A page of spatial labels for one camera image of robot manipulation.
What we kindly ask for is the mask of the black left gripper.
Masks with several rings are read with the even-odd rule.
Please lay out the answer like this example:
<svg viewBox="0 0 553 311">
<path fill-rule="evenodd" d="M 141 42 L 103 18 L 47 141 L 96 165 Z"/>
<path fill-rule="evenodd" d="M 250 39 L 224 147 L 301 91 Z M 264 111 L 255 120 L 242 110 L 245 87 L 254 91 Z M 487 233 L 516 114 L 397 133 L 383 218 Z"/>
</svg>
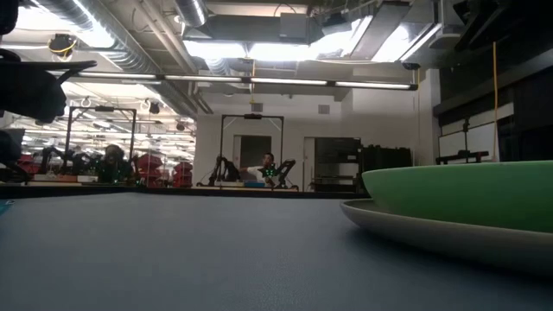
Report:
<svg viewBox="0 0 553 311">
<path fill-rule="evenodd" d="M 0 111 L 48 124 L 64 115 L 66 100 L 52 74 L 34 67 L 0 67 Z"/>
</svg>

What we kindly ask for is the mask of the opaque green plate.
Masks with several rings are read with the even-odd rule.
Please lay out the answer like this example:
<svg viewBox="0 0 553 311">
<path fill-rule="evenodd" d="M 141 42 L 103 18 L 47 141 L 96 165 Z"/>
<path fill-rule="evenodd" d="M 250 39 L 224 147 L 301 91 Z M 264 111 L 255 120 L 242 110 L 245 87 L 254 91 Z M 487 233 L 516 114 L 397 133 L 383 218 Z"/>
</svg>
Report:
<svg viewBox="0 0 553 311">
<path fill-rule="evenodd" d="M 553 161 L 387 168 L 362 179 L 397 215 L 553 233 Z"/>
</svg>

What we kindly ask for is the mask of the person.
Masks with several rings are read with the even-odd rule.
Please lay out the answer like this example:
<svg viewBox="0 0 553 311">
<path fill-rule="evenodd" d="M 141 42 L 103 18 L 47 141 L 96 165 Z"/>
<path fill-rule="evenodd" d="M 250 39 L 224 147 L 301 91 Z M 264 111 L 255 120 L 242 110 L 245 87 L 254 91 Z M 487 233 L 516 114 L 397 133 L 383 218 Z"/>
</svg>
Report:
<svg viewBox="0 0 553 311">
<path fill-rule="evenodd" d="M 263 155 L 262 164 L 260 166 L 244 167 L 240 168 L 238 171 L 240 173 L 248 173 L 253 175 L 256 178 L 256 181 L 274 184 L 275 177 L 269 175 L 269 171 L 272 170 L 274 164 L 274 155 L 270 152 L 266 152 Z"/>
<path fill-rule="evenodd" d="M 108 145 L 99 162 L 98 182 L 115 184 L 127 181 L 131 173 L 132 166 L 124 159 L 124 151 L 115 144 Z"/>
</svg>

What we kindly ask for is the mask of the red storage bin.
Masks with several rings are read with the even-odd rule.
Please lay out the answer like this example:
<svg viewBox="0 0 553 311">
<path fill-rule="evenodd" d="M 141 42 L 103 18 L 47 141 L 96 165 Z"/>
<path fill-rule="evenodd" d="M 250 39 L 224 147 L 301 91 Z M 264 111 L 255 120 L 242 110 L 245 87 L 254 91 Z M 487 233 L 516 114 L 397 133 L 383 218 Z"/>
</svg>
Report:
<svg viewBox="0 0 553 311">
<path fill-rule="evenodd" d="M 155 155 L 144 154 L 137 158 L 138 172 L 141 176 L 160 176 L 162 166 L 162 159 Z"/>
<path fill-rule="evenodd" d="M 174 167 L 173 187 L 191 187 L 193 179 L 193 165 L 189 162 L 180 162 Z"/>
</svg>

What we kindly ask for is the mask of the long ceiling strip light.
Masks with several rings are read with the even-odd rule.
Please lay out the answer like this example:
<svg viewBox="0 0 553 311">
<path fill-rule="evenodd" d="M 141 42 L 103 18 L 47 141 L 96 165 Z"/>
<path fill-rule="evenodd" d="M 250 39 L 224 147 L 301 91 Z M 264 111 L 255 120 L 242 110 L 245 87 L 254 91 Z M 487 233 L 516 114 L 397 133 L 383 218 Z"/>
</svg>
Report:
<svg viewBox="0 0 553 311">
<path fill-rule="evenodd" d="M 377 81 L 343 81 L 329 79 L 285 79 L 258 76 L 213 76 L 213 75 L 174 75 L 152 73 L 108 73 L 80 72 L 78 78 L 84 79 L 131 79 L 137 81 L 187 81 L 207 83 L 262 84 L 283 86 L 316 86 L 332 88 L 376 89 L 393 91 L 416 91 L 418 84 L 388 83 Z"/>
</svg>

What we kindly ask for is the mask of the grey ceiling box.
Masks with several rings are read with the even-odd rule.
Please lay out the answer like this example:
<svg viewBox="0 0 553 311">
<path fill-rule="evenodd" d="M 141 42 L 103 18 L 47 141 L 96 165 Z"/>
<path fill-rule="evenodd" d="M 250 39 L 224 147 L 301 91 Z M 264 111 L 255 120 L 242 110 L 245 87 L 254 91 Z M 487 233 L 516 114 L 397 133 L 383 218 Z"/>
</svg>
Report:
<svg viewBox="0 0 553 311">
<path fill-rule="evenodd" d="M 308 41 L 308 18 L 303 14 L 280 14 L 280 41 L 305 44 Z"/>
</svg>

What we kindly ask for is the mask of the dark shelf unit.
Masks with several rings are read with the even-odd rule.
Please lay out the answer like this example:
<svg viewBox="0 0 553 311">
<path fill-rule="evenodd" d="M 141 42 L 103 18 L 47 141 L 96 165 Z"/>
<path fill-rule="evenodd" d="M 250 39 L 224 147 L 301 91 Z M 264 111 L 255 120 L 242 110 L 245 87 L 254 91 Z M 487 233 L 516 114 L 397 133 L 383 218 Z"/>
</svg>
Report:
<svg viewBox="0 0 553 311">
<path fill-rule="evenodd" d="M 311 186 L 317 193 L 359 191 L 361 143 L 352 137 L 317 137 Z"/>
</svg>

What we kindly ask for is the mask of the black cabinet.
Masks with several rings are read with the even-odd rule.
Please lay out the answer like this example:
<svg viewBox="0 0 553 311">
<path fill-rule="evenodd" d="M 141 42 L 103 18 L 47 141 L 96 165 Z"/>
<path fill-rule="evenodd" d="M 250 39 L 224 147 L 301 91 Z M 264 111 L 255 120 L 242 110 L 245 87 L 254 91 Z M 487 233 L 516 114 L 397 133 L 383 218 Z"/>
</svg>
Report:
<svg viewBox="0 0 553 311">
<path fill-rule="evenodd" d="M 369 145 L 361 151 L 361 171 L 385 168 L 403 168 L 413 165 L 411 151 L 408 148 L 385 148 Z"/>
</svg>

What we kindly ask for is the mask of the large grey plate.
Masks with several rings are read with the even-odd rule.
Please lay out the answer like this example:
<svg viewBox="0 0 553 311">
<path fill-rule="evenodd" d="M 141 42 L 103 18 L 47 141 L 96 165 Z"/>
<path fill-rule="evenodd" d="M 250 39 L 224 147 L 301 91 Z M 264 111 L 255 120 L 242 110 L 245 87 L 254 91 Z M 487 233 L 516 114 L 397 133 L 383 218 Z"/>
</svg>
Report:
<svg viewBox="0 0 553 311">
<path fill-rule="evenodd" d="M 382 238 L 447 257 L 553 277 L 553 233 L 401 216 L 371 199 L 345 200 L 340 209 L 354 224 Z"/>
</svg>

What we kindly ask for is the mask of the whiteboard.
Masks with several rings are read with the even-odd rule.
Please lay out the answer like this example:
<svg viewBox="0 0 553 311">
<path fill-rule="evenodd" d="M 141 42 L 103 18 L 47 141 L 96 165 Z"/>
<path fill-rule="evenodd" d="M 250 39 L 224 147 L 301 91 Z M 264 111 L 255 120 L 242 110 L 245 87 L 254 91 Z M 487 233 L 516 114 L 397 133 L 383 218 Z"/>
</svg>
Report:
<svg viewBox="0 0 553 311">
<path fill-rule="evenodd" d="M 487 152 L 483 162 L 499 160 L 499 139 L 495 130 L 495 121 L 514 114 L 513 103 L 502 105 L 498 111 L 484 111 L 468 119 L 467 131 L 463 130 L 464 120 L 442 126 L 439 137 L 439 156 L 456 156 L 460 150 Z"/>
</svg>

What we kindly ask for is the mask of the ribbed silver ventilation duct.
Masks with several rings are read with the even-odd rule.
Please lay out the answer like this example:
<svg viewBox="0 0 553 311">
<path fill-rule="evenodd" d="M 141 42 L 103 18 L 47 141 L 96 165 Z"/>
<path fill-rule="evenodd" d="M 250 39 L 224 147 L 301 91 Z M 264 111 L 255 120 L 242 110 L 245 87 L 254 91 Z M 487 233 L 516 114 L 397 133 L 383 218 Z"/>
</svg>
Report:
<svg viewBox="0 0 553 311">
<path fill-rule="evenodd" d="M 64 22 L 80 41 L 124 72 L 160 73 L 159 66 L 100 0 L 30 0 Z"/>
</svg>

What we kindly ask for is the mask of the black robot station frame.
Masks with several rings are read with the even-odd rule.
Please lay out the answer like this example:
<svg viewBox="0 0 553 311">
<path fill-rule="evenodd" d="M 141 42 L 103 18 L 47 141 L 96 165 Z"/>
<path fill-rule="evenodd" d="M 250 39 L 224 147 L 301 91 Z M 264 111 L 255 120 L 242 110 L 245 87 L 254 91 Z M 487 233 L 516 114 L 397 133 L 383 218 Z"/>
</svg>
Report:
<svg viewBox="0 0 553 311">
<path fill-rule="evenodd" d="M 244 114 L 244 115 L 222 115 L 221 121 L 220 121 L 220 138 L 219 138 L 219 154 L 218 156 L 224 156 L 223 155 L 223 149 L 224 149 L 224 142 L 225 142 L 225 130 L 227 127 L 231 125 L 233 121 L 236 121 L 238 118 L 241 118 L 242 120 L 263 120 L 267 119 L 270 122 L 274 122 L 275 119 L 279 120 L 281 122 L 281 126 L 277 126 L 276 128 L 280 130 L 281 133 L 281 141 L 280 143 L 283 143 L 283 124 L 284 124 L 284 117 L 271 117 L 271 116 L 263 116 L 261 114 L 256 113 L 250 113 L 250 114 Z M 270 152 L 270 144 L 272 143 L 272 140 L 269 136 L 252 136 L 252 135 L 245 135 L 245 136 L 239 136 L 238 142 L 240 144 L 240 148 L 238 149 L 238 166 L 236 167 L 233 160 L 227 160 L 233 162 L 234 166 L 237 169 L 244 168 L 244 167 L 251 167 L 251 166 L 260 166 L 262 164 L 263 155 L 266 152 Z M 275 155 L 274 155 L 274 163 L 277 166 Z M 241 176 L 241 182 L 245 181 L 255 181 L 256 178 L 253 175 L 250 175 L 248 173 L 240 173 Z M 216 184 L 222 185 L 225 181 L 217 181 Z"/>
<path fill-rule="evenodd" d="M 110 132 L 110 131 L 90 131 L 90 130 L 78 130 L 77 134 L 81 136 L 90 136 L 91 138 L 97 138 L 98 136 L 108 137 L 108 138 L 128 138 L 130 140 L 130 156 L 133 156 L 134 152 L 134 143 L 135 143 L 135 129 L 137 124 L 137 110 L 131 108 L 117 108 L 113 106 L 98 105 L 94 107 L 82 107 L 82 106 L 69 106 L 68 107 L 68 118 L 67 118 L 67 130 L 66 130 L 66 141 L 65 141 L 65 153 L 70 149 L 70 141 L 72 135 L 72 125 L 75 121 L 78 121 L 79 118 L 90 109 L 96 112 L 122 112 L 124 115 L 126 112 L 129 112 L 132 116 L 130 133 L 119 133 L 119 132 Z"/>
</svg>

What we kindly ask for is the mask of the smooth silver ventilation duct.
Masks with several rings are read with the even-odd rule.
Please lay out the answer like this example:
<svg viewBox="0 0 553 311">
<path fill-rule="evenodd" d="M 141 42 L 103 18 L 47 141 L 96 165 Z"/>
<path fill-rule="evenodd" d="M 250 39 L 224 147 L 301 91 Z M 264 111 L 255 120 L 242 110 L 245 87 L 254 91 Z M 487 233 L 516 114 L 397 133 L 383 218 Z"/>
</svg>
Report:
<svg viewBox="0 0 553 311">
<path fill-rule="evenodd" d="M 175 0 L 175 5 L 187 26 L 197 28 L 207 22 L 208 8 L 203 0 Z"/>
</svg>

